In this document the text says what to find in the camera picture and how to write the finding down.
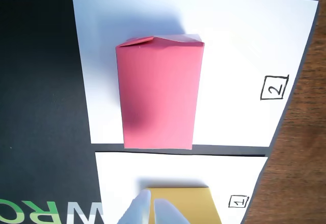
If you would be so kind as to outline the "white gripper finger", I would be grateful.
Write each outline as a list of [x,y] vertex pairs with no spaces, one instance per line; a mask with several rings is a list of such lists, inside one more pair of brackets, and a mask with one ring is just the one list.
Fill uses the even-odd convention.
[[118,224],[148,224],[150,216],[151,192],[143,189],[132,200]]
[[154,218],[156,224],[190,224],[182,213],[168,200],[154,200]]

